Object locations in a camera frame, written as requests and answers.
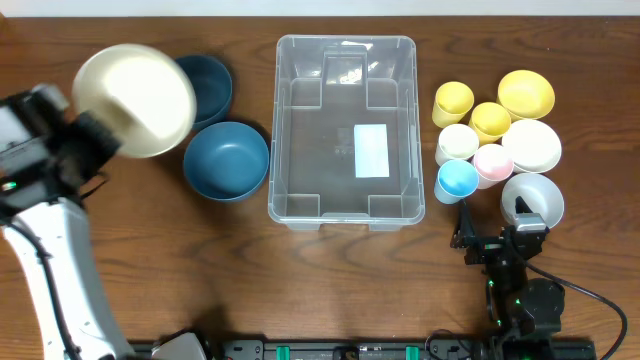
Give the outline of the pink cup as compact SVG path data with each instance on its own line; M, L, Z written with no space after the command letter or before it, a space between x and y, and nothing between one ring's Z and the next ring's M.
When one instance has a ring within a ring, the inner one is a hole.
M507 179L514 171L509 151L499 144L486 144L475 153L472 164L479 177L479 189L490 188Z

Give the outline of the light blue cup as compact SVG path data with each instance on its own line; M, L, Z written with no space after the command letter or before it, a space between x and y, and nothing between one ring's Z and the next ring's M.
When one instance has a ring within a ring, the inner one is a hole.
M449 160L438 170L434 195L443 204L455 204L473 194L479 186L476 168L464 160Z

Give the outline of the cream cup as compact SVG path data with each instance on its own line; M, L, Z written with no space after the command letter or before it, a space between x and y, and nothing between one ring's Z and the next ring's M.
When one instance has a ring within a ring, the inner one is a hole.
M476 132L464 124L452 124L439 134L435 161L442 166L449 160L468 160L480 147Z

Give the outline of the beige bowl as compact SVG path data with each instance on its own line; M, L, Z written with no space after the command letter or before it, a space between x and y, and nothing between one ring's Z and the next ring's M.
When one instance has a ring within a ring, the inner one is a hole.
M119 44L89 58L78 70L72 97L121 142L119 154L149 158L170 151L191 131L195 91L177 63L152 47Z

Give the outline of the dark blue bowl front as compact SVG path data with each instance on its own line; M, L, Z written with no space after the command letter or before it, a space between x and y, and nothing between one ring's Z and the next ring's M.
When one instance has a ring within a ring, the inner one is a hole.
M201 196L219 202L238 202L263 184L270 150L263 136L240 122L220 122L198 132L183 158L183 173Z

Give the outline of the dark blue bowl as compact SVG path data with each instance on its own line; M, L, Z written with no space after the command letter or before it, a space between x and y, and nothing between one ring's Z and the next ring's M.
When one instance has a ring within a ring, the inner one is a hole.
M238 202L263 184L270 150L263 136L240 122L220 122L198 132L183 158L183 173L201 196L219 202Z
M188 55L176 63L189 79L196 97L194 131L222 121L233 96L232 77L226 66L209 55Z

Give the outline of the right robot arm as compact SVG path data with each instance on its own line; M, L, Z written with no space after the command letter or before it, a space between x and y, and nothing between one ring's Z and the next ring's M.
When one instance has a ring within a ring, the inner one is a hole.
M564 288L546 278L529 279L528 260L542 251L549 228L526 202L516 199L515 223L496 236L479 235L465 202L451 246L466 251L467 265L482 265L487 276L485 293L490 319L498 324L492 342L547 338L561 330Z

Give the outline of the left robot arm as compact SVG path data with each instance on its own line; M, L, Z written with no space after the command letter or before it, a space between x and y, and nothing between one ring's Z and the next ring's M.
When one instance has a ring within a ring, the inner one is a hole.
M60 90L39 84L1 101L1 233L27 280L47 359L125 359L134 350L106 299L83 186L106 179L120 143Z

